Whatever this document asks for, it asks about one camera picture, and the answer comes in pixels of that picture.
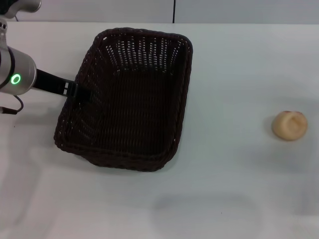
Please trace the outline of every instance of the wicker basket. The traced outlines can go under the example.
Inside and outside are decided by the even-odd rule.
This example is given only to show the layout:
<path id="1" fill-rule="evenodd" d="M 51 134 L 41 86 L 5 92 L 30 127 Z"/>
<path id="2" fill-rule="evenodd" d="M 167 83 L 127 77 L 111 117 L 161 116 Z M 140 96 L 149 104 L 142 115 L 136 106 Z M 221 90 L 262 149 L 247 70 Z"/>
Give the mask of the wicker basket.
<path id="1" fill-rule="evenodd" d="M 182 35 L 101 32 L 75 79 L 91 99 L 66 100 L 55 144 L 97 166 L 161 169 L 177 151 L 191 61 L 191 42 Z"/>

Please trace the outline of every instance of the basket rim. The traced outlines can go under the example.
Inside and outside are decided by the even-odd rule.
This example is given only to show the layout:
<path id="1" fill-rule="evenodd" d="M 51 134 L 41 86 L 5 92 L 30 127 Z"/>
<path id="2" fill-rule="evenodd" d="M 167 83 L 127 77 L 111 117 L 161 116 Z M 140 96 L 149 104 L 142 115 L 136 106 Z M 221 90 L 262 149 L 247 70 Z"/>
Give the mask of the basket rim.
<path id="1" fill-rule="evenodd" d="M 91 64 L 91 61 L 93 60 L 94 57 L 90 57 L 91 58 L 90 62 L 87 61 L 86 59 L 88 58 L 89 55 L 94 56 L 96 54 L 96 49 L 99 47 L 101 42 L 103 42 L 104 38 L 109 36 L 109 35 L 112 35 L 112 34 L 120 34 L 120 33 L 121 34 L 132 33 L 133 35 L 137 34 L 137 35 L 145 35 L 145 36 L 153 36 L 154 35 L 154 37 L 155 36 L 156 37 L 162 36 L 165 38 L 171 38 L 174 40 L 180 40 L 180 41 L 184 42 L 184 44 L 187 48 L 187 54 L 186 54 L 186 59 L 185 59 L 185 71 L 183 73 L 184 78 L 183 78 L 183 84 L 181 86 L 181 88 L 182 88 L 181 94 L 179 95 L 179 98 L 178 98 L 179 107 L 178 107 L 177 114 L 176 114 L 178 118 L 175 121 L 175 126 L 174 126 L 174 131 L 173 131 L 174 138 L 171 139 L 171 141 L 168 144 L 169 146 L 165 150 L 163 150 L 163 152 L 158 153 L 158 154 L 154 154 L 154 155 L 134 154 L 134 153 L 130 153 L 130 152 L 121 152 L 121 151 L 103 149 L 103 148 L 94 147 L 94 146 L 81 145 L 78 143 L 72 143 L 72 142 L 67 141 L 64 133 L 63 133 L 62 137 L 57 136 L 58 128 L 61 129 L 59 126 L 60 126 L 60 120 L 62 119 L 62 115 L 60 115 L 58 118 L 58 125 L 56 127 L 55 134 L 54 134 L 55 144 L 58 148 L 60 148 L 63 151 L 77 154 L 80 156 L 90 156 L 91 153 L 99 153 L 99 154 L 104 155 L 104 156 L 109 155 L 109 156 L 118 156 L 118 157 L 123 157 L 123 158 L 129 158 L 133 161 L 139 160 L 139 159 L 162 158 L 163 156 L 168 155 L 172 152 L 174 144 L 177 144 L 177 146 L 179 145 L 181 131 L 182 131 L 182 122 L 183 122 L 183 118 L 184 118 L 184 111 L 185 111 L 185 105 L 186 105 L 187 92 L 188 92 L 188 85 L 189 85 L 189 81 L 190 81 L 192 55 L 193 55 L 192 44 L 186 36 L 176 34 L 176 33 L 165 33 L 165 32 L 161 32 L 161 31 L 153 31 L 153 30 L 147 30 L 147 29 L 142 29 L 142 28 L 135 29 L 135 28 L 130 28 L 130 27 L 107 29 L 107 30 L 99 33 L 95 37 L 94 42 L 93 42 L 92 46 L 90 47 L 90 49 L 88 50 L 88 52 L 86 53 L 86 55 L 83 59 L 82 65 L 79 69 L 79 72 L 76 75 L 76 78 L 75 78 L 76 82 L 79 81 L 79 79 L 80 79 L 80 77 L 82 77 L 82 75 L 86 75 L 86 71 L 88 70 L 87 65 Z M 71 103 L 70 101 L 71 101 L 71 99 L 67 99 L 64 106 L 67 103 Z"/>

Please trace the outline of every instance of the white table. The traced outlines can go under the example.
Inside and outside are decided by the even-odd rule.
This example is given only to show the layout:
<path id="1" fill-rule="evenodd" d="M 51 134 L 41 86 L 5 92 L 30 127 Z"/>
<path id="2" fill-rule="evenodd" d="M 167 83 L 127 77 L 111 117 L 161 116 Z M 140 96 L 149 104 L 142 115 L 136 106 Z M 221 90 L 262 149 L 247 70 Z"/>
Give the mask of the white table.
<path id="1" fill-rule="evenodd" d="M 177 154 L 155 173 L 91 165 L 54 145 L 65 98 L 30 90 L 0 116 L 0 239 L 318 238 L 319 25 L 10 22 L 7 42 L 73 80 L 94 37 L 124 26 L 193 43 Z M 303 139 L 272 135 L 284 110 L 307 116 Z"/>

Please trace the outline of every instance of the white wall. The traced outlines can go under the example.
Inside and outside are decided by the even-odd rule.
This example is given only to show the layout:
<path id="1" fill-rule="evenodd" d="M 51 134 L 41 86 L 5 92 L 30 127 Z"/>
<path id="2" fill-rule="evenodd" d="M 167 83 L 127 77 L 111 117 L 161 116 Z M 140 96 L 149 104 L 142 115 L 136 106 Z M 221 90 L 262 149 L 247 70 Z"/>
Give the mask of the white wall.
<path id="1" fill-rule="evenodd" d="M 172 23 L 173 0 L 42 0 L 36 13 L 19 12 L 19 21 Z"/>
<path id="2" fill-rule="evenodd" d="M 319 23 L 319 0 L 176 0 L 176 23 Z"/>

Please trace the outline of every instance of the green led ring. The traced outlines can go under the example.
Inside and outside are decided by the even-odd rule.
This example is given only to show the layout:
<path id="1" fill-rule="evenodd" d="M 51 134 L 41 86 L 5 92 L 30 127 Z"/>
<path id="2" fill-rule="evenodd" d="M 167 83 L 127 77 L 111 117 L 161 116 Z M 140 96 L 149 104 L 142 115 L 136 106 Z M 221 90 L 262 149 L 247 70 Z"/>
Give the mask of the green led ring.
<path id="1" fill-rule="evenodd" d="M 21 76 L 19 74 L 15 74 L 11 77 L 11 83 L 13 85 L 18 84 L 21 80 Z"/>

